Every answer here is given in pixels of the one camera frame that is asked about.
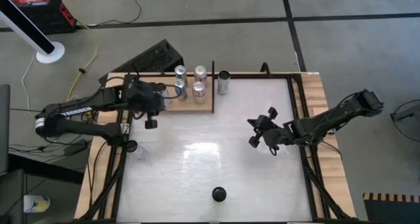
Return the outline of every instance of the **black cable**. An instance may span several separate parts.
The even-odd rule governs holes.
[[[89,158],[87,158],[87,175],[89,176],[89,207],[92,206],[92,193],[93,193],[93,185],[91,181],[91,168],[89,167]]]
[[[140,18],[140,13],[142,12],[142,7],[140,6],[140,4],[138,4],[138,1],[137,0],[134,0],[134,2],[138,6],[138,13],[137,13],[136,18],[134,18],[134,19],[132,19],[132,20],[130,20],[128,22],[119,21],[119,20],[107,20],[105,22],[101,22],[99,24],[89,25],[89,26],[96,27],[96,26],[99,26],[99,25],[102,25],[102,24],[106,24],[106,23],[109,23],[109,22],[117,22],[117,23],[120,23],[120,24],[131,24],[131,23],[133,23],[134,21],[136,21],[136,20],[138,20]]]
[[[343,159],[343,155],[341,155],[341,152],[340,152],[340,150],[338,148],[334,147],[332,144],[327,143],[325,141],[322,141],[321,143],[330,146],[333,150],[336,150],[340,154],[340,158]]]
[[[306,158],[312,158],[312,157],[314,157],[315,155],[318,154],[318,146],[315,146],[314,149],[315,149],[315,153],[311,154],[310,156],[307,156]]]
[[[58,158],[58,157],[65,157],[65,155],[55,155],[55,154],[53,154],[53,155],[49,155],[49,156],[41,156],[41,155],[38,155],[38,154],[32,154],[32,153],[27,153],[27,154],[29,154],[29,155],[31,155],[31,156],[38,156],[38,157],[40,157],[40,158],[52,158],[52,157],[56,157],[56,158]]]
[[[138,116],[136,116],[136,114],[133,114],[133,119],[134,120],[139,120],[139,119],[141,119],[143,116],[145,115],[145,113],[144,112],[142,112],[140,115],[138,115]]]
[[[93,162],[93,174],[92,174],[92,180],[91,180],[91,176],[89,175],[89,184],[92,184],[90,187],[89,187],[89,190],[90,190],[90,198],[89,198],[89,203],[90,203],[90,206],[92,206],[92,202],[93,202],[93,197],[92,197],[92,195],[93,195],[93,185],[94,185],[94,183],[95,183],[95,170],[96,170],[96,162],[98,161],[98,157],[99,157],[99,154],[100,154],[100,151],[102,150],[102,148],[104,147],[106,145],[106,141],[102,144],[102,146],[99,148],[99,150],[98,150],[98,153],[96,154],[96,157],[94,158],[94,162]]]
[[[74,142],[75,140],[77,140],[78,138],[80,138],[80,136],[81,135],[78,135],[76,138],[74,138],[74,139],[72,139],[72,141],[70,141],[70,143],[72,143],[72,142]],[[86,145],[78,145],[78,144],[72,144],[73,146],[75,146],[75,145],[77,145],[77,146],[86,146]],[[53,156],[69,156],[68,154],[64,154],[64,155],[55,155],[55,154],[53,154],[53,155],[50,155],[50,156],[41,156],[40,154],[46,154],[46,153],[50,153],[50,152],[55,152],[55,151],[57,151],[57,150],[60,150],[60,149],[62,149],[63,148],[63,146],[62,145],[57,145],[57,146],[52,146],[52,147],[57,147],[56,149],[53,149],[53,150],[45,150],[45,149],[47,149],[47,148],[49,148],[51,145],[47,145],[47,146],[38,146],[38,147],[36,147],[36,146],[25,146],[25,147],[36,147],[35,149],[31,149],[31,150],[22,150],[22,149],[19,149],[19,148],[13,148],[13,147],[9,147],[9,150],[11,150],[12,152],[20,152],[20,153],[26,153],[26,154],[29,154],[29,155],[32,155],[32,156],[38,156],[38,157],[41,157],[41,158],[50,158],[50,157],[53,157]]]
[[[271,154],[273,154],[273,156],[277,156],[277,150],[276,149],[274,149],[272,147],[269,147],[269,149],[270,149]]]
[[[78,140],[78,138],[80,138],[80,137],[81,137],[81,135],[78,135],[78,136],[76,136],[76,138],[74,138],[73,140],[71,140],[68,143],[61,143],[61,142],[50,141],[46,137],[44,137],[44,140],[47,141],[48,143],[51,143],[51,144],[58,144],[58,145],[79,145],[77,143],[74,143],[74,141]]]
[[[20,109],[20,108],[9,108],[9,110],[17,110],[17,111],[23,111],[23,112],[41,112],[40,110],[28,110],[28,109]]]
[[[140,72],[134,67],[134,64],[131,64],[131,67],[133,67],[133,70],[136,72],[137,77],[140,79]]]
[[[397,113],[397,111],[401,108],[401,107],[403,107],[403,106],[405,106],[405,105],[407,105],[407,104],[409,104],[409,103],[411,103],[411,102],[417,102],[417,101],[420,101],[420,99],[415,99],[415,100],[411,100],[411,101],[408,101],[408,102],[405,102],[405,103],[403,103],[403,104],[401,104],[399,107],[397,107],[396,109],[395,109],[395,111],[391,114],[391,115],[393,115],[393,114],[396,114]],[[420,140],[419,139],[414,139],[414,138],[412,138],[412,137],[410,137],[410,136],[408,136],[406,133],[404,133],[404,132],[402,132],[402,130],[396,125],[396,123],[395,123],[395,121],[394,120],[392,120],[392,123],[394,124],[394,126],[395,126],[395,128],[398,130],[398,132],[400,132],[403,136],[405,136],[407,139],[409,139],[409,140],[411,140],[411,141],[414,141],[414,142],[419,142],[420,143]]]

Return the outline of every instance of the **soda can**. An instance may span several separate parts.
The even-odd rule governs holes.
[[[225,95],[229,89],[230,74],[226,70],[219,72],[217,77],[217,93]]]
[[[192,94],[196,104],[205,103],[205,84],[201,81],[195,81],[192,84]]]
[[[169,98],[169,92],[166,88],[166,85],[163,83],[158,83],[157,91],[163,97],[163,104],[165,105],[165,109],[169,108],[172,105],[172,99],[167,99]]]
[[[186,68],[185,66],[177,66],[175,67],[175,75],[177,79],[182,79],[185,82],[185,86],[188,86],[188,79],[186,77]]]
[[[204,66],[196,66],[194,69],[194,79],[203,82],[207,86],[207,70]]]
[[[175,92],[177,95],[179,95],[178,99],[180,101],[185,101],[187,98],[185,81],[182,79],[177,79],[175,80],[175,86]]]

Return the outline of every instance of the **concrete floor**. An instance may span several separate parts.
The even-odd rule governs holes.
[[[64,2],[77,18],[88,24],[113,18],[127,21],[137,14],[132,0],[73,0],[74,5],[68,0]],[[138,22],[285,16],[282,0],[138,2],[142,5]],[[420,7],[420,0],[289,2],[293,16],[395,14],[418,12]],[[417,52],[420,20],[337,20],[296,22],[295,25],[306,68],[321,73],[330,106],[363,88],[374,90],[385,102],[385,111],[380,116],[358,118],[337,135],[357,216],[367,219],[363,192],[419,194],[420,145],[395,130],[389,113],[403,102],[420,98],[415,87],[420,79]],[[189,70],[197,64],[209,66],[212,60],[216,61],[218,70],[258,71],[264,61],[272,71],[298,70],[286,22],[82,30],[49,37],[66,46],[66,55],[51,65],[35,61],[28,73],[26,84],[31,107],[37,110],[66,99],[77,69],[90,59],[93,39],[98,42],[98,58],[75,90],[80,97],[96,90],[100,76],[162,39],[167,39],[184,57]],[[20,79],[28,67],[33,49],[12,32],[0,33],[0,39],[0,82],[12,87],[11,106],[26,108]],[[41,144],[42,140],[34,133],[33,123],[27,112],[13,111],[10,143]],[[416,136],[414,128],[418,122],[407,121],[401,126],[405,132]],[[69,168],[78,168],[86,161],[80,158],[59,162]],[[59,197],[59,200],[66,198],[67,203],[75,204],[79,191],[77,186],[72,187],[64,195],[56,184],[46,182],[35,192]],[[71,217],[74,209],[67,206],[65,210],[56,210],[55,213],[66,213],[66,217]],[[47,223],[69,221],[68,218],[55,218],[51,213],[35,219],[50,217]]]

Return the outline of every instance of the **cable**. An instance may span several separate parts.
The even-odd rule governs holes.
[[[89,165],[89,158],[87,158],[87,175],[89,176],[89,192],[90,192],[90,197],[89,197],[89,207],[92,206],[92,193],[93,193],[93,185],[92,185],[92,181],[91,181],[91,168]]]
[[[17,110],[17,111],[23,111],[23,112],[42,112],[40,110],[28,110],[28,109],[20,109],[20,108],[9,108],[9,110]]]
[[[98,157],[99,157],[99,154],[100,154],[100,151],[102,150],[102,148],[104,147],[106,145],[106,141],[102,144],[102,146],[99,148],[99,150],[98,150],[98,153],[96,153],[96,157],[94,158],[94,162],[93,162],[93,174],[92,174],[92,180],[91,180],[91,176],[90,176],[90,174],[89,174],[89,184],[92,184],[90,187],[89,187],[89,190],[90,190],[90,199],[89,199],[89,203],[92,205],[92,202],[93,202],[93,197],[92,197],[92,195],[93,195],[93,186],[94,186],[94,183],[95,183],[95,171],[96,171],[96,162],[98,161]]]
[[[80,20],[78,20],[78,22],[83,27],[85,27],[87,30],[90,30],[89,27],[87,27],[84,23],[80,22]],[[84,65],[84,67],[79,68],[79,73],[77,74],[76,78],[74,79],[74,82],[73,82],[72,86],[70,87],[70,91],[68,92],[68,96],[67,96],[68,101],[72,98],[72,93],[73,93],[74,88],[76,87],[81,75],[86,73],[86,69],[91,65],[93,60],[96,58],[96,55],[98,54],[98,42],[96,41],[96,39],[94,37],[92,37],[92,39],[94,41],[94,52],[93,52],[92,58],[86,63],[86,65]]]
[[[99,24],[93,24],[93,25],[89,25],[89,26],[90,27],[96,27],[96,26],[99,26],[99,25],[102,25],[102,24],[106,24],[106,23],[109,23],[109,22],[117,22],[117,23],[120,23],[120,24],[131,24],[131,23],[133,23],[134,21],[136,21],[136,20],[138,20],[140,18],[140,14],[142,12],[142,7],[140,6],[140,4],[138,4],[138,1],[137,0],[134,0],[134,2],[138,6],[138,13],[137,13],[136,18],[134,18],[134,19],[132,19],[132,20],[130,20],[128,22],[119,21],[119,20],[107,20],[105,22],[101,22]]]
[[[395,111],[391,114],[391,115],[393,115],[393,114],[396,114],[396,112],[401,108],[401,107],[403,107],[403,106],[405,106],[405,105],[407,105],[407,104],[409,104],[409,103],[411,103],[411,102],[417,102],[417,101],[420,101],[420,99],[415,99],[415,100],[411,100],[411,101],[408,101],[408,102],[405,102],[405,103],[403,103],[403,104],[401,104],[399,107],[397,107],[396,109],[395,109]],[[404,133],[404,132],[402,132],[402,130],[396,125],[396,123],[395,123],[395,121],[394,120],[392,120],[392,123],[394,124],[394,126],[395,126],[395,128],[398,130],[398,132],[400,132],[403,136],[405,136],[407,139],[409,139],[409,140],[411,140],[411,141],[414,141],[414,142],[419,142],[420,143],[420,140],[419,139],[414,139],[413,137],[410,137],[410,136],[408,136],[406,133]]]
[[[80,16],[79,12],[77,11],[77,7],[76,4],[74,4],[74,2],[72,0],[66,0],[68,1],[68,3],[70,4],[70,6],[72,6],[73,11],[76,13],[76,15]],[[77,19],[77,21],[86,29],[86,30],[90,30],[90,28],[82,23],[82,21],[80,21],[80,18]],[[93,55],[91,57],[91,59],[86,63],[86,65],[84,65],[84,67],[79,68],[79,73],[77,74],[76,78],[74,79],[74,82],[72,84],[72,86],[70,87],[68,96],[67,96],[67,100],[70,101],[72,98],[72,94],[73,91],[81,77],[82,74],[86,73],[86,69],[92,64],[93,60],[96,58],[97,54],[98,54],[98,41],[96,40],[96,38],[94,37],[94,35],[92,34],[91,31],[88,31],[89,34],[91,34],[91,38],[94,42],[94,52]]]
[[[26,94],[26,102],[28,103],[28,113],[29,113],[29,115],[31,115],[31,116],[34,116],[34,114],[32,114],[32,113],[31,113],[30,98],[29,98],[28,90],[26,89],[26,86],[25,86],[25,82],[24,82],[24,80],[25,80],[26,74],[28,73],[29,69],[31,68],[31,66],[32,66],[32,64],[33,64],[33,60],[35,59],[35,55],[36,55],[36,54],[37,54],[37,51],[34,51],[34,52],[33,52],[33,56],[32,56],[32,60],[31,60],[31,62],[29,63],[29,66],[28,66],[28,68],[26,69],[25,74],[22,76],[22,79],[20,80],[20,82],[22,83],[22,86],[24,87],[25,94]]]
[[[270,149],[271,154],[273,154],[273,156],[277,156],[277,150],[276,149],[274,149],[272,147],[269,147],[269,149]]]
[[[141,119],[144,115],[145,115],[145,113],[144,113],[144,112],[142,112],[142,113],[141,113],[141,114],[139,114],[138,116],[136,116],[136,114],[133,114],[133,119],[134,119],[134,120],[139,120],[139,119]]]
[[[57,141],[50,141],[48,140],[46,137],[44,137],[44,140],[47,141],[48,143],[52,143],[52,144],[56,144],[56,145],[76,145],[73,144],[73,142],[78,139],[81,135],[78,135],[75,139],[73,139],[72,141],[68,142],[68,143],[61,143],[61,142],[57,142]]]
[[[336,147],[335,147],[335,146],[333,146],[332,144],[329,144],[329,143],[327,143],[327,142],[325,142],[325,141],[322,141],[321,143],[323,143],[323,144],[325,144],[325,145],[330,146],[333,150],[336,150],[336,151],[340,154],[340,158],[341,158],[341,159],[343,159],[343,155],[341,155],[341,152],[340,152],[340,150],[339,150],[338,148],[336,148]]]
[[[76,141],[80,137],[81,137],[81,135],[76,136],[74,139],[72,139],[69,142],[69,145],[86,146],[86,145],[73,144],[73,142]],[[21,152],[21,153],[26,153],[26,154],[34,155],[34,156],[38,156],[38,157],[41,157],[41,158],[49,158],[51,156],[61,156],[61,155],[54,155],[54,154],[51,155],[51,156],[41,156],[41,155],[38,155],[38,154],[43,154],[43,153],[48,153],[48,152],[54,152],[54,151],[57,151],[57,150],[60,150],[60,149],[63,148],[62,145],[57,145],[57,146],[53,146],[53,145],[47,145],[47,146],[25,146],[25,145],[17,145],[17,144],[11,144],[11,145],[13,145],[13,146],[32,147],[34,149],[31,149],[31,150],[22,150],[20,148],[13,148],[13,147],[9,146],[9,150],[11,150],[13,152]],[[52,146],[52,147],[58,147],[58,148],[53,149],[53,150],[45,150],[46,148],[49,148],[50,146]]]

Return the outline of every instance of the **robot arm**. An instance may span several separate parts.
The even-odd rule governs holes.
[[[256,148],[260,143],[259,139],[263,137],[273,155],[279,150],[278,144],[317,145],[328,131],[332,129],[338,131],[356,116],[376,116],[382,112],[382,109],[383,103],[376,94],[363,90],[344,98],[335,108],[311,118],[286,122],[282,128],[272,121],[278,113],[275,108],[270,108],[269,116],[260,115],[256,120],[248,120],[256,133],[250,138],[249,144]]]
[[[123,85],[99,89],[90,97],[50,104],[35,116],[35,132],[44,138],[64,133],[98,135],[110,146],[122,146],[128,136],[124,135],[126,129],[119,123],[87,124],[66,118],[90,111],[131,110],[147,114],[146,129],[154,129],[158,124],[152,116],[157,116],[164,109],[163,97],[157,92],[157,86],[130,77],[124,79]]]

